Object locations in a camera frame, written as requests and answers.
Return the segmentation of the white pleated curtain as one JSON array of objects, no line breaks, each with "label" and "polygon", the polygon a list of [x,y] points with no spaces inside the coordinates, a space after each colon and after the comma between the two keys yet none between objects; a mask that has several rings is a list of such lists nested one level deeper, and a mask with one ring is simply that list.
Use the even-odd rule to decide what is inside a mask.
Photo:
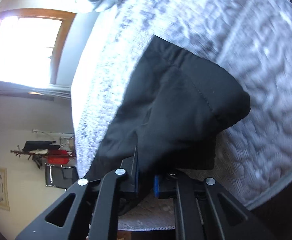
[{"label": "white pleated curtain", "polygon": [[36,93],[43,96],[51,96],[60,99],[71,99],[69,86],[59,86],[51,84],[27,86],[0,80],[0,95],[21,95],[29,93]]}]

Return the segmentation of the red bag on rack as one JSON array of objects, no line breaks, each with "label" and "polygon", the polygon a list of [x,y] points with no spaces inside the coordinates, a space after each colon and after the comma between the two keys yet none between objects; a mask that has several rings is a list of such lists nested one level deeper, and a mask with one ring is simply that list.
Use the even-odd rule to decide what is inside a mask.
[{"label": "red bag on rack", "polygon": [[69,162],[69,154],[65,150],[49,150],[47,163],[53,165],[66,165]]}]

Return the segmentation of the black chrome folding chair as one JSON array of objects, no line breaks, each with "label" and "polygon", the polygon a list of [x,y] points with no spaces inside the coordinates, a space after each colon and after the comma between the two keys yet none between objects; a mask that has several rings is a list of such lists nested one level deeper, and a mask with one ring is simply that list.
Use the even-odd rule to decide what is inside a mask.
[{"label": "black chrome folding chair", "polygon": [[79,180],[75,166],[45,165],[45,186],[67,190]]}]

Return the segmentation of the wooden framed window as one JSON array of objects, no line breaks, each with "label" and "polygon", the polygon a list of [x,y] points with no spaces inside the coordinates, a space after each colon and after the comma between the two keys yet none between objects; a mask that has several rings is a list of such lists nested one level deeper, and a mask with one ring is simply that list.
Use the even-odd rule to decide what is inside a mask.
[{"label": "wooden framed window", "polygon": [[[38,8],[0,12],[0,80],[27,86],[58,85],[61,56],[75,16]],[[28,95],[43,96],[0,96]]]}]

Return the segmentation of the black garment on rack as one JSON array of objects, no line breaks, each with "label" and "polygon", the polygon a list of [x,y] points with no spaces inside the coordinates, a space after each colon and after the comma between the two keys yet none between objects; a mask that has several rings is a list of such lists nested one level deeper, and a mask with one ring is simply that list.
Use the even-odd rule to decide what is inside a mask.
[{"label": "black garment on rack", "polygon": [[60,145],[56,144],[56,141],[26,141],[24,152],[30,152],[35,150],[58,150]]}]

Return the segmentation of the quilted grey floral mattress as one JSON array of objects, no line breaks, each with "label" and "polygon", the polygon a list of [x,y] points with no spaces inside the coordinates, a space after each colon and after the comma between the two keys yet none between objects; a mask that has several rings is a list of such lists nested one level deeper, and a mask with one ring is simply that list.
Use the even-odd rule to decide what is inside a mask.
[{"label": "quilted grey floral mattress", "polygon": [[266,224],[292,217],[292,0],[86,0],[71,86],[80,177],[213,177]]}]

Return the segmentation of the wooden coat rack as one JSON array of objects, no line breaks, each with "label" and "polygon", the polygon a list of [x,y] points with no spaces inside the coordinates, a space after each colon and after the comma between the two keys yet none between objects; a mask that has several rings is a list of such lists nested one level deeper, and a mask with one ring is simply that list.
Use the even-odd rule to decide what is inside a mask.
[{"label": "wooden coat rack", "polygon": [[[18,158],[20,158],[22,155],[26,155],[27,159],[28,160],[32,159],[32,161],[35,162],[38,168],[41,168],[43,166],[44,161],[46,161],[46,164],[48,164],[47,155],[48,155],[49,150],[35,150],[35,151],[30,151],[30,152],[24,152],[18,147],[17,150],[10,150],[10,152],[13,153]],[[67,151],[67,152],[69,154],[69,162],[77,158],[76,153],[71,152],[71,151]]]}]

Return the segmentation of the black quilted pants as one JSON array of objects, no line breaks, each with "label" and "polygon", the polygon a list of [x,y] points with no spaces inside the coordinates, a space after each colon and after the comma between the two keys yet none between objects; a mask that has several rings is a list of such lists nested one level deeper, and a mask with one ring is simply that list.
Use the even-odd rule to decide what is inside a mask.
[{"label": "black quilted pants", "polygon": [[217,135],[249,112],[249,94],[224,68],[155,36],[86,176],[100,179],[138,153],[139,196],[120,201],[124,215],[149,194],[155,174],[211,170]]}]

